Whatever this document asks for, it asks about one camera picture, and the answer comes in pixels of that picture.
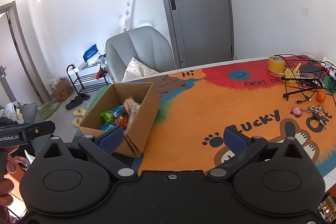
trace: door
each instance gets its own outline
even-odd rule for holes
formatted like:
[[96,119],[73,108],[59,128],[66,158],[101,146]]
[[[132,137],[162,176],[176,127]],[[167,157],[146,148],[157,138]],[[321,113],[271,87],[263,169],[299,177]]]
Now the door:
[[0,49],[0,82],[2,85],[0,96],[3,91],[7,94],[7,97],[4,96],[2,101],[5,102],[9,99],[11,102],[17,100],[27,104],[37,103],[40,105],[40,100],[34,92],[17,54],[7,13],[0,17]]
[[232,60],[228,0],[170,0],[181,68]]

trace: hand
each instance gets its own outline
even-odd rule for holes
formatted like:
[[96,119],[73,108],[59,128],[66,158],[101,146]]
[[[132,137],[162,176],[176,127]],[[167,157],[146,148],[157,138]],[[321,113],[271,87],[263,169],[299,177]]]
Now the hand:
[[[0,149],[0,151],[8,154],[18,149],[18,146],[11,146]],[[8,160],[6,163],[6,171],[9,174],[16,172],[16,165]],[[0,182],[0,224],[10,223],[7,206],[13,203],[13,197],[9,194],[14,189],[14,183],[10,179],[4,179]]]

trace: yellow tape roll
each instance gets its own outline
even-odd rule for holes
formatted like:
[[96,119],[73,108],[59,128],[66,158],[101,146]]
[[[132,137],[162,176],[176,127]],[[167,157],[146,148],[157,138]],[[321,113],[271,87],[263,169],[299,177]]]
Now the yellow tape roll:
[[278,56],[271,56],[268,59],[268,70],[273,73],[284,73],[285,60]]

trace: pillow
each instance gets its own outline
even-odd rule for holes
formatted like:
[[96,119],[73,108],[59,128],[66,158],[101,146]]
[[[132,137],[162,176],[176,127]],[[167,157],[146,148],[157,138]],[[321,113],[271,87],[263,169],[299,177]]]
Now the pillow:
[[125,70],[122,81],[132,80],[147,75],[154,75],[157,73],[158,72],[156,70],[148,68],[146,65],[132,57],[132,60],[128,63],[128,66]]

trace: black slipper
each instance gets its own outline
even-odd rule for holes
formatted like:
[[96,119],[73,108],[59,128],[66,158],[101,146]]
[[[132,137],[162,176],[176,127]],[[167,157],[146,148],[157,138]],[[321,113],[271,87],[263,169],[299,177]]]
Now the black slipper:
[[88,100],[88,99],[90,99],[90,96],[87,95],[87,94],[85,94],[85,93],[81,93],[81,94],[79,94],[79,95],[77,95],[77,96],[75,97],[75,100],[86,101],[86,100]]
[[70,110],[70,109],[73,109],[75,108],[76,106],[79,106],[81,103],[83,102],[83,100],[71,100],[70,103],[68,103],[65,108],[67,110]]

